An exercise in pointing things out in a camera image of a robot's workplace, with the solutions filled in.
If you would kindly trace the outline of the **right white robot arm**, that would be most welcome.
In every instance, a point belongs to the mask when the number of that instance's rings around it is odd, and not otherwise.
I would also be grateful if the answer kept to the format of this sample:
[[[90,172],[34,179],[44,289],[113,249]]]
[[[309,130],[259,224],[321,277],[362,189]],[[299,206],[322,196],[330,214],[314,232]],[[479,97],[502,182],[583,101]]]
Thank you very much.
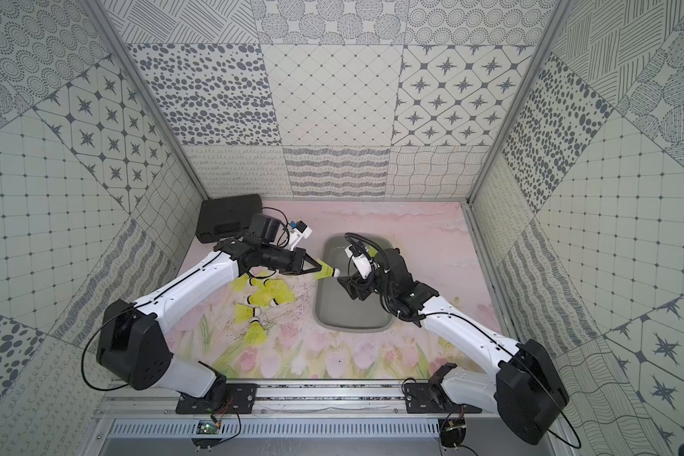
[[[542,344],[519,342],[468,317],[413,279],[394,248],[353,243],[345,253],[355,272],[337,280],[351,299],[378,295],[388,314],[444,339],[481,368],[478,374],[453,363],[438,369],[429,380],[434,401],[495,412],[522,441],[537,445],[543,440],[569,395]]]

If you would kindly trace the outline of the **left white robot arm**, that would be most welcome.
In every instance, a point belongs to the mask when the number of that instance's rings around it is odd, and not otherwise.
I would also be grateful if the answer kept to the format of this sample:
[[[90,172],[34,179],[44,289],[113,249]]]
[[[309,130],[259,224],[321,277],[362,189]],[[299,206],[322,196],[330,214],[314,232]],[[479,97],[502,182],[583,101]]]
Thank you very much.
[[[219,409],[225,376],[176,357],[166,334],[205,298],[257,267],[289,276],[319,272],[321,265],[299,247],[312,232],[304,222],[283,226],[277,218],[254,214],[244,232],[219,241],[189,271],[133,302],[110,304],[94,336],[97,363],[136,391],[167,389],[184,401],[196,399],[209,410]]]

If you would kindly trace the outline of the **black plastic tool case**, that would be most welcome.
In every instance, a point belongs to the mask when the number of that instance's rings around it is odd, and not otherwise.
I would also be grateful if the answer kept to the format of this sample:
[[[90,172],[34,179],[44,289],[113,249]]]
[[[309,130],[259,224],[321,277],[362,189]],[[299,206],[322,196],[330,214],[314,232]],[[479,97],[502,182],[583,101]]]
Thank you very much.
[[[242,233],[261,207],[258,194],[206,199],[201,203],[196,238],[201,243],[211,243]]]

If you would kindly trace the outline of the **small black circuit module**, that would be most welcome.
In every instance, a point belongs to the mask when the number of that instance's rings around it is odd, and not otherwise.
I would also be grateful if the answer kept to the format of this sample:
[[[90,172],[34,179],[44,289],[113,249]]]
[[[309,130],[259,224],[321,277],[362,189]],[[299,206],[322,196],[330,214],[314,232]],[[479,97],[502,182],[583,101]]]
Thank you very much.
[[[443,448],[461,448],[467,435],[464,418],[446,418],[438,421],[439,441]]]

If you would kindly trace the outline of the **small green circuit board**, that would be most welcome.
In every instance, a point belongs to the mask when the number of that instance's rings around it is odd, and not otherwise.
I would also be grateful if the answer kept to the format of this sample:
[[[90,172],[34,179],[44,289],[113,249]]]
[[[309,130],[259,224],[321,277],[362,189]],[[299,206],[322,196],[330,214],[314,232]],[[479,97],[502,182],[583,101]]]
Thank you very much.
[[[201,421],[197,425],[195,435],[199,439],[206,439],[208,436],[217,436],[220,432],[218,426],[213,422]]]

